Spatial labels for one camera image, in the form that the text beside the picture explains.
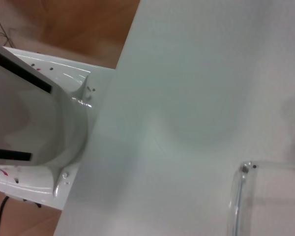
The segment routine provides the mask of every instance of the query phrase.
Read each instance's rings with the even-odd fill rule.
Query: white tabletop
[[[295,163],[295,0],[142,0],[55,235],[225,235],[243,160]]]

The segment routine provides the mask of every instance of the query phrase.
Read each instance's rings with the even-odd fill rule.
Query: wooden floor
[[[139,0],[0,0],[0,21],[18,49],[115,68],[138,4]]]
[[[0,0],[0,21],[18,49],[115,68],[138,4],[139,0]],[[0,204],[3,199],[0,193]],[[60,214],[9,199],[0,235],[52,236]]]

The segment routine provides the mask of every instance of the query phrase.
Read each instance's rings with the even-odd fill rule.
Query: clear plastic container
[[[242,163],[229,207],[228,236],[295,236],[295,165]]]

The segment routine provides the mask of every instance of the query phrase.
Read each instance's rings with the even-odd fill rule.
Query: red speck
[[[4,173],[5,176],[8,176],[8,173],[5,172],[4,170],[0,169],[0,171],[2,171]]]

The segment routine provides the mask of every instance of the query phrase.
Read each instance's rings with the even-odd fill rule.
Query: black slot
[[[23,67],[19,66],[18,64],[15,64],[10,59],[4,57],[2,54],[0,54],[0,66],[12,72],[13,74],[20,76],[22,79],[26,80],[27,82],[30,82],[32,85],[35,85],[36,87],[44,90],[45,92],[51,93],[53,87],[50,84],[39,79],[35,75],[25,70]]]
[[[30,161],[31,153],[0,149],[0,159],[15,161]]]

